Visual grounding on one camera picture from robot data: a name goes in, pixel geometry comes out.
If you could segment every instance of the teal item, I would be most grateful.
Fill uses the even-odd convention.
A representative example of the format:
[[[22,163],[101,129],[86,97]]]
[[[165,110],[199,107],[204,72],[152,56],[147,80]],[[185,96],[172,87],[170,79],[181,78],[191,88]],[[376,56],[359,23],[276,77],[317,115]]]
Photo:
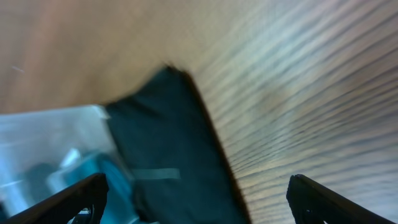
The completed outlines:
[[[104,173],[109,185],[109,192],[103,224],[136,224],[139,216],[131,203],[132,185],[117,165],[106,154],[91,154],[80,165],[70,172],[63,173],[63,178],[68,186],[95,173]]]

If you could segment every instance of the wood grain surface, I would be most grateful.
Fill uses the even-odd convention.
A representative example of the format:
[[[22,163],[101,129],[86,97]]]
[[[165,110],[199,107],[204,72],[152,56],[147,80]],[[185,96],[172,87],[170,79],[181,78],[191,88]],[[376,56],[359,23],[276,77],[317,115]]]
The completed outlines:
[[[0,112],[195,79],[253,223],[305,174],[398,222],[398,1],[2,0]]]

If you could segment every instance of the black fabric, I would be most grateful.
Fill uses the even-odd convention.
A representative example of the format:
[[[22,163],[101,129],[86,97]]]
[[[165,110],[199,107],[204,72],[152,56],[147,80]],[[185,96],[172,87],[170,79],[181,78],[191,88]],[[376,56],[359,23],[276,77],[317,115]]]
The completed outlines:
[[[165,68],[106,110],[128,168],[180,171],[180,179],[136,181],[133,201],[141,220],[249,223],[208,113],[186,73]]]
[[[7,219],[6,212],[4,211],[4,207],[2,204],[0,204],[0,222],[4,221]]]

